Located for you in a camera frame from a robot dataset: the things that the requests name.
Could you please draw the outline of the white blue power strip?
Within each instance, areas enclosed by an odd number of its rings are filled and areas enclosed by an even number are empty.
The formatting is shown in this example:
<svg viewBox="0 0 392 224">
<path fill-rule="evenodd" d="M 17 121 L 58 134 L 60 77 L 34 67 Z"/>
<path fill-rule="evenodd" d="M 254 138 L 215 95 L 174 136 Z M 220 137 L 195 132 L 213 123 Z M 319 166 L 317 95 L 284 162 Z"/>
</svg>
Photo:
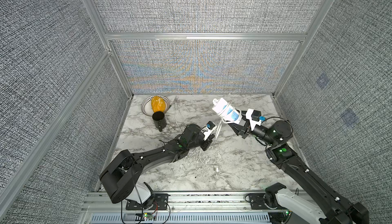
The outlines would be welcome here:
<svg viewBox="0 0 392 224">
<path fill-rule="evenodd" d="M 242 119 L 242 111 L 236 109 L 224 98 L 213 99 L 212 110 L 221 118 L 225 124 L 239 125 Z"/>
</svg>

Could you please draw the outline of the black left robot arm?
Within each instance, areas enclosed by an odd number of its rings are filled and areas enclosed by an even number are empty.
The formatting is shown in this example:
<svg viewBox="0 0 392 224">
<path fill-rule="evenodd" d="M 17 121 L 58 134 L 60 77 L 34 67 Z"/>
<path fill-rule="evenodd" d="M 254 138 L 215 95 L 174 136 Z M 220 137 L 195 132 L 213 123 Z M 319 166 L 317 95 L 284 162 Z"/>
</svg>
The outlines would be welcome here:
<svg viewBox="0 0 392 224">
<path fill-rule="evenodd" d="M 141 153 L 123 150 L 100 174 L 100 181 L 112 203 L 135 201 L 142 206 L 152 205 L 155 193 L 147 183 L 138 183 L 144 172 L 162 164 L 176 162 L 197 147 L 206 151 L 215 135 L 216 125 L 208 122 L 201 128 L 187 125 L 183 133 L 165 142 L 164 146 Z"/>
</svg>

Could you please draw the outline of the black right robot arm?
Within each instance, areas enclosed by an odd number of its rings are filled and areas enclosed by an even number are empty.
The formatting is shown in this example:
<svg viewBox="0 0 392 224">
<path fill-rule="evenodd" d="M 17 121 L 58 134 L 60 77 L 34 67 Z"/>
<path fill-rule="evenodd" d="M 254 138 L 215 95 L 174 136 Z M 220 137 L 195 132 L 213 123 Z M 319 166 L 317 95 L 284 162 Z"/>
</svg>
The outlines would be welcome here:
<svg viewBox="0 0 392 224">
<path fill-rule="evenodd" d="M 268 209 L 283 207 L 294 212 L 310 224 L 368 224 L 369 211 L 361 203 L 352 203 L 340 195 L 317 176 L 287 144 L 293 135 L 293 127 L 282 118 L 269 128 L 262 122 L 241 119 L 229 123 L 236 135 L 246 138 L 253 136 L 265 145 L 266 155 L 271 163 L 293 178 L 312 202 L 300 198 L 281 183 L 265 189 L 263 204 Z"/>
</svg>

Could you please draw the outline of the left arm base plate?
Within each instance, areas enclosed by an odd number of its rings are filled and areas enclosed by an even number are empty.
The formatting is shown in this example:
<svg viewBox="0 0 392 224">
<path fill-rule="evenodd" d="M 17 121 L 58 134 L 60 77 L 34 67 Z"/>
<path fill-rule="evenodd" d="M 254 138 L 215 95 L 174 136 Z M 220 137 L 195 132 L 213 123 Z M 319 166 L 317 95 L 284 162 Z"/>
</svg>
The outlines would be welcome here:
<svg viewBox="0 0 392 224">
<path fill-rule="evenodd" d="M 140 204 L 137 201 L 127 201 L 126 210 L 167 210 L 168 209 L 168 197 L 167 193 L 155 193 L 150 196 L 144 204 Z"/>
</svg>

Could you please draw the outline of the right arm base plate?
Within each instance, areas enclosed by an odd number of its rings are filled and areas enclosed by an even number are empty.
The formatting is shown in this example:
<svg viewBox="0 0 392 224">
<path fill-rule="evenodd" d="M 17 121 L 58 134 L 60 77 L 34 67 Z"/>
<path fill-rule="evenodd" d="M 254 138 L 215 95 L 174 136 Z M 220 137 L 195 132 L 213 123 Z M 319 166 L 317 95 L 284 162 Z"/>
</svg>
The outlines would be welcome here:
<svg viewBox="0 0 392 224">
<path fill-rule="evenodd" d="M 244 199 L 252 210 L 286 211 L 286 209 L 281 206 L 268 207 L 264 202 L 264 195 L 264 193 L 248 193 L 245 195 Z"/>
</svg>

